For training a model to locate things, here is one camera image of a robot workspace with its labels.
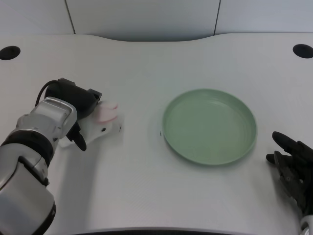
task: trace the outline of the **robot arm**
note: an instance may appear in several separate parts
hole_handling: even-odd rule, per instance
[[[67,136],[86,149],[77,120],[92,113],[101,94],[64,79],[54,85],[46,92],[54,97],[46,97],[30,114],[20,117],[0,147],[0,235],[43,235],[56,213],[46,186],[58,141]],[[89,103],[75,102],[88,97]]]

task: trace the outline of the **pink object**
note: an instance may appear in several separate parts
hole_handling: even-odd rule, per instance
[[[100,101],[95,110],[97,123],[104,124],[117,118],[117,104],[107,101]]]

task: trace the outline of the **plate rim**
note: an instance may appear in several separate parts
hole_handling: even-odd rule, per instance
[[[235,158],[235,159],[233,159],[233,160],[225,161],[225,162],[222,162],[222,163],[217,163],[217,164],[215,164],[215,163],[203,163],[203,162],[201,162],[201,161],[197,161],[197,160],[194,160],[194,159],[190,159],[190,158],[184,156],[183,154],[179,153],[179,152],[171,145],[171,143],[168,141],[168,138],[166,137],[166,132],[164,131],[164,130],[165,130],[165,128],[164,128],[165,114],[166,114],[167,110],[169,109],[169,107],[171,106],[171,104],[172,104],[173,102],[175,102],[175,100],[177,100],[177,99],[180,98],[181,96],[184,96],[184,95],[186,95],[186,94],[188,94],[188,93],[197,92],[197,91],[215,91],[215,92],[221,92],[221,93],[224,93],[224,94],[226,94],[226,95],[229,95],[229,96],[231,96],[232,98],[234,98],[234,99],[240,101],[241,103],[243,103],[243,105],[246,106],[246,108],[248,109],[248,111],[251,113],[252,118],[253,118],[253,121],[254,121],[254,124],[255,124],[255,135],[254,135],[254,137],[253,137],[253,141],[252,141],[251,145],[249,146],[249,148],[247,148],[247,150],[244,152],[243,155],[241,155],[241,156],[239,156],[239,157],[237,157],[237,158]],[[221,91],[221,90],[210,89],[210,88],[200,88],[200,89],[194,89],[194,90],[190,90],[190,91],[183,92],[183,93],[179,94],[178,96],[176,96],[174,99],[172,99],[172,100],[168,103],[168,105],[166,106],[166,108],[165,108],[165,110],[164,110],[164,112],[163,112],[163,117],[162,117],[162,131],[163,131],[164,138],[165,138],[166,142],[170,145],[170,147],[171,147],[177,154],[179,154],[180,156],[184,157],[185,159],[187,159],[187,160],[189,160],[189,161],[192,161],[192,162],[194,162],[194,163],[202,164],[202,165],[223,165],[223,164],[228,164],[228,163],[232,163],[232,162],[234,162],[234,161],[237,161],[237,160],[239,160],[240,158],[243,158],[244,156],[246,156],[246,155],[251,151],[251,149],[255,146],[255,143],[256,143],[256,140],[257,140],[257,136],[258,136],[258,125],[257,125],[257,122],[256,122],[256,119],[255,119],[255,116],[254,116],[253,112],[251,111],[251,109],[250,109],[241,99],[237,98],[236,96],[234,96],[234,95],[232,95],[232,94],[230,94],[230,93],[228,93],[228,92],[224,92],[224,91]]]

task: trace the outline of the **black cable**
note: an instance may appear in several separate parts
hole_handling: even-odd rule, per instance
[[[40,92],[39,92],[39,94],[37,96],[35,107],[39,104],[40,97],[43,94],[44,90],[47,88],[47,86],[49,86],[50,84],[53,84],[53,83],[59,83],[59,81],[57,81],[57,80],[49,81],[41,88],[41,90],[40,90]]]

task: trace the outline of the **white toy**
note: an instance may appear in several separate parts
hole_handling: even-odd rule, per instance
[[[89,144],[94,139],[108,134],[117,119],[117,103],[108,101],[100,101],[94,111],[86,118],[78,121],[81,128],[80,133],[84,137],[86,144]],[[68,138],[63,138],[59,141],[60,147],[67,147],[75,144]]]

